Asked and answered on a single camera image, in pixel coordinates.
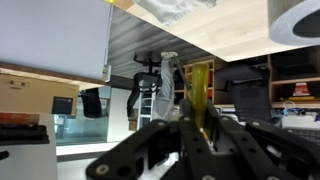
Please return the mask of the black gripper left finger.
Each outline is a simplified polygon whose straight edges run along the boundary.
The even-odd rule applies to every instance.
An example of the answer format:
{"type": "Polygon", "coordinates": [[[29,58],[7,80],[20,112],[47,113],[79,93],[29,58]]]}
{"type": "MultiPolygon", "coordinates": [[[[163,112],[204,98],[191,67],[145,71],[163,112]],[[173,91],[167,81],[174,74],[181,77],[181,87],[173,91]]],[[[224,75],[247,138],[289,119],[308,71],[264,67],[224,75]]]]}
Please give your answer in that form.
{"type": "Polygon", "coordinates": [[[194,121],[194,110],[188,100],[180,101],[181,151],[179,180],[217,180],[211,164],[212,154],[194,121]]]}

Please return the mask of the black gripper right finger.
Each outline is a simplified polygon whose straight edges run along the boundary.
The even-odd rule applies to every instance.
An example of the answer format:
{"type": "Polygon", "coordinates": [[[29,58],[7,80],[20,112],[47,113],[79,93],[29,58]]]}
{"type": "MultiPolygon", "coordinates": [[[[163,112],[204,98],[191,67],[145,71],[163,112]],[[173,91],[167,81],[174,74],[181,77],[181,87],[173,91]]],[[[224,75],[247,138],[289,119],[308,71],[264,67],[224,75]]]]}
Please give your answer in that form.
{"type": "Polygon", "coordinates": [[[205,129],[213,142],[208,176],[215,180],[287,180],[290,174],[277,167],[243,126],[220,116],[212,102],[206,107],[205,129]]]}

